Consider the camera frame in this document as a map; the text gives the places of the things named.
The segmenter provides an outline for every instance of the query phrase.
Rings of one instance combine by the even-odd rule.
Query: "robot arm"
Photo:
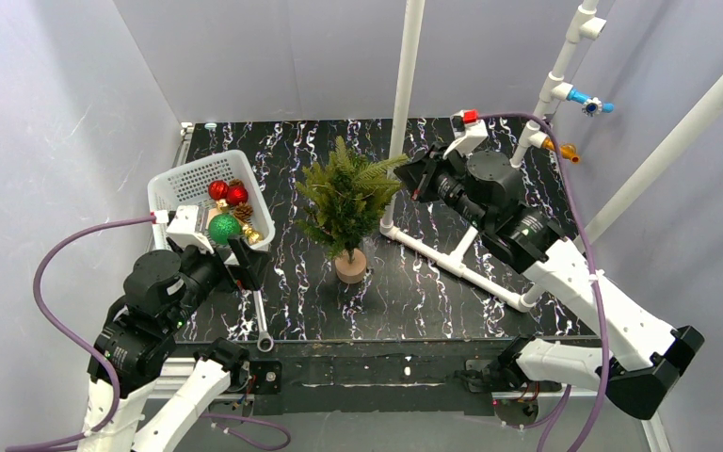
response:
[[[197,356],[185,385],[140,432],[142,410],[159,378],[165,359],[175,349],[174,336],[219,285],[239,287],[258,295],[263,283],[266,252],[252,250],[240,236],[229,244],[239,265],[224,259],[200,233],[198,206],[182,206],[168,226],[173,250],[153,250],[137,259],[123,284],[125,295],[109,310],[95,348],[113,364],[120,379],[120,401],[111,422],[78,444],[79,451],[169,451],[216,396],[238,379],[248,358],[243,348],[217,339]],[[113,388],[95,359],[88,367],[90,383],[85,431],[104,418]]]
[[[465,158],[457,150],[434,145],[394,172],[414,200],[441,200],[454,208],[480,231],[494,257],[556,295],[599,334],[591,287],[592,278],[598,278],[613,354],[606,395],[634,417],[652,417],[702,346],[697,330],[672,328],[638,306],[601,271],[589,275],[584,256],[560,227],[520,201],[522,177],[502,153],[482,151]],[[482,380],[492,387],[505,383],[519,388],[528,381],[553,380],[597,389],[601,356],[596,348],[518,337]]]

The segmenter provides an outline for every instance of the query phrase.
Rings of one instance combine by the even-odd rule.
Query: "green ornament ball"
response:
[[[242,226],[231,214],[220,214],[209,221],[209,236],[218,245],[228,245],[229,237],[242,234]]]

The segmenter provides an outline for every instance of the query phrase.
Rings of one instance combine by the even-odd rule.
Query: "marble pattern surface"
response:
[[[244,151],[271,216],[276,237],[272,265],[265,277],[267,325],[274,338],[414,339],[482,338],[519,334],[575,335],[590,330],[552,296],[545,294],[527,314],[440,270],[378,233],[364,240],[369,270],[363,282],[340,282],[324,250],[310,243],[292,223],[303,218],[305,201],[295,191],[301,170],[325,163],[336,136],[348,149],[373,158],[389,150],[390,120],[219,123],[207,129],[198,124],[187,161],[231,149]],[[490,139],[478,149],[511,155],[523,123],[489,120]],[[410,120],[404,153],[414,155],[434,141],[449,142],[448,119]],[[572,231],[554,155],[531,150],[522,166],[525,200]],[[403,192],[394,200],[395,224],[437,249],[449,252],[466,231],[465,222],[439,202],[418,204]],[[521,292],[530,285],[522,276],[493,259],[476,240],[464,263],[494,281]],[[224,336],[253,340],[256,325],[248,294],[213,294],[181,331],[179,342],[208,342]]]

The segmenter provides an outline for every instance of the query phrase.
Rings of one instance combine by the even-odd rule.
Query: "gray wall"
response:
[[[573,82],[617,109],[557,117],[592,218],[723,72],[723,2],[617,2]],[[723,450],[723,116],[595,244],[631,297],[705,346],[661,409],[675,450]]]
[[[56,242],[147,214],[176,119],[112,2],[0,1],[0,450],[81,428],[88,356],[40,315]],[[88,237],[52,262],[51,309],[91,340],[150,228]]]
[[[392,116],[404,0],[115,3],[180,121]],[[579,4],[426,2],[410,114],[533,110]]]

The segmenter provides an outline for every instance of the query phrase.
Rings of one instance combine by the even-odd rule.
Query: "metal wrench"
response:
[[[262,291],[253,291],[253,304],[256,306],[256,328],[259,330],[256,347],[259,348],[259,351],[267,353],[273,349],[275,343],[273,336],[267,332],[267,317],[265,316],[265,305],[262,303]]]

